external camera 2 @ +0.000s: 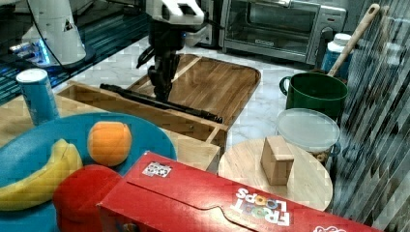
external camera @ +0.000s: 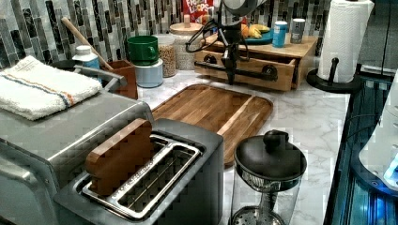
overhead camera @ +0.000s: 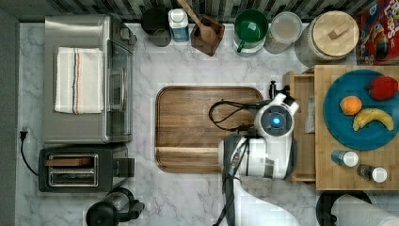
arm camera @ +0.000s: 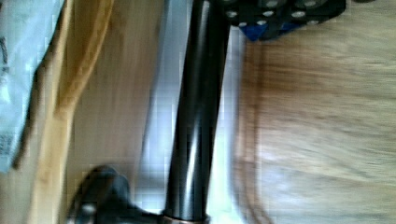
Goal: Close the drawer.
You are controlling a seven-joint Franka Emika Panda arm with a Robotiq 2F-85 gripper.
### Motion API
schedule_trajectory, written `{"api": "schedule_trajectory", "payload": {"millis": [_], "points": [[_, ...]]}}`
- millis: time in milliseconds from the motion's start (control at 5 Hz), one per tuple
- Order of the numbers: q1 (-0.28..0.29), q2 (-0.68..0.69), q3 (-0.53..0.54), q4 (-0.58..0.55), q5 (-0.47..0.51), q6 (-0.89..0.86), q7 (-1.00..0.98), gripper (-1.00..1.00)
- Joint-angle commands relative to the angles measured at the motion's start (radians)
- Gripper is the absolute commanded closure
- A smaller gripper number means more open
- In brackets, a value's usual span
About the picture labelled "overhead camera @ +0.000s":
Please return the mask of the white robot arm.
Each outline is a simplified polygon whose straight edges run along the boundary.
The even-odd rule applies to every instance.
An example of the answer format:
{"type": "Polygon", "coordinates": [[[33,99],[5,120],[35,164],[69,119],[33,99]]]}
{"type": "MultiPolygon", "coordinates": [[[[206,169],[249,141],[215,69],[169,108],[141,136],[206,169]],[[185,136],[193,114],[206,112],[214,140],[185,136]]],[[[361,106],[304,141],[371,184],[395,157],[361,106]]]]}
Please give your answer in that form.
{"type": "Polygon", "coordinates": [[[295,113],[299,105],[289,87],[269,87],[269,98],[241,104],[255,115],[244,134],[234,130],[218,145],[224,207],[213,226],[300,226],[287,210],[242,188],[244,176],[284,180],[295,169],[295,113]]]}

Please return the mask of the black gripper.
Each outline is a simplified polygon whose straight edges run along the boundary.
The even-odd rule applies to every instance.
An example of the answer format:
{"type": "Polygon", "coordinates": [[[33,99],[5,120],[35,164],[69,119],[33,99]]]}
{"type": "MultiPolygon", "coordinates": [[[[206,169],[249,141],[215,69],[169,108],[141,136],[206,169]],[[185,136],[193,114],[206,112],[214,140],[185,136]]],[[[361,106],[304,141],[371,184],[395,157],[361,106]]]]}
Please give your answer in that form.
{"type": "Polygon", "coordinates": [[[273,100],[279,93],[287,95],[290,91],[290,86],[285,85],[282,89],[277,89],[276,82],[272,80],[269,85],[269,98],[273,100]]]}

